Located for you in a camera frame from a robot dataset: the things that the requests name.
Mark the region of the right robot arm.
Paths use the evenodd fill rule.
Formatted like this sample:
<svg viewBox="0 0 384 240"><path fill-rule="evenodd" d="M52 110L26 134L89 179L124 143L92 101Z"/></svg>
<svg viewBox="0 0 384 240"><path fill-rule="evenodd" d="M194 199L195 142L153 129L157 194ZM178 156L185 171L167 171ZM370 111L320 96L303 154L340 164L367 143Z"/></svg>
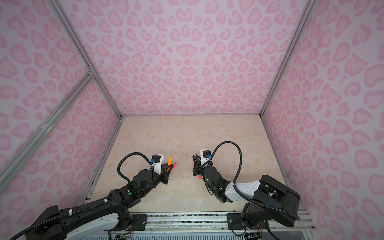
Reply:
<svg viewBox="0 0 384 240"><path fill-rule="evenodd" d="M233 183L225 180L213 166L209 155L193 155L193 175L200 177L208 190L220 203L247 201L240 218L246 228L274 220L292 228L301 218L298 215L300 195L269 175L259 181Z"/></svg>

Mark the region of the orange marker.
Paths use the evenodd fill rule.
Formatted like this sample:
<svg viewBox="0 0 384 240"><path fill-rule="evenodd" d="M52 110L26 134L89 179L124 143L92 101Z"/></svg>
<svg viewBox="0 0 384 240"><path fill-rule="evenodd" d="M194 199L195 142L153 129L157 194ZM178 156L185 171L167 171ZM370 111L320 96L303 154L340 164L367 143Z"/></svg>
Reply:
<svg viewBox="0 0 384 240"><path fill-rule="evenodd" d="M170 156L169 161L168 161L168 166L173 164L173 157Z"/></svg>

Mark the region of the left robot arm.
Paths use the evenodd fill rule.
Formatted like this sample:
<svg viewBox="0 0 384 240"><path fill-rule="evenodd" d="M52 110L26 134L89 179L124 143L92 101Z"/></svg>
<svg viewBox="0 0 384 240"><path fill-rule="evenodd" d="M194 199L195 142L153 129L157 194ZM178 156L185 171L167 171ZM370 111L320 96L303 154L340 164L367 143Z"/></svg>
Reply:
<svg viewBox="0 0 384 240"><path fill-rule="evenodd" d="M137 205L159 183L167 184L173 164L163 164L160 173L141 170L120 189L99 200L60 210L49 207L25 230L12 238L27 240L77 240L100 231L123 231L132 227L129 209Z"/></svg>

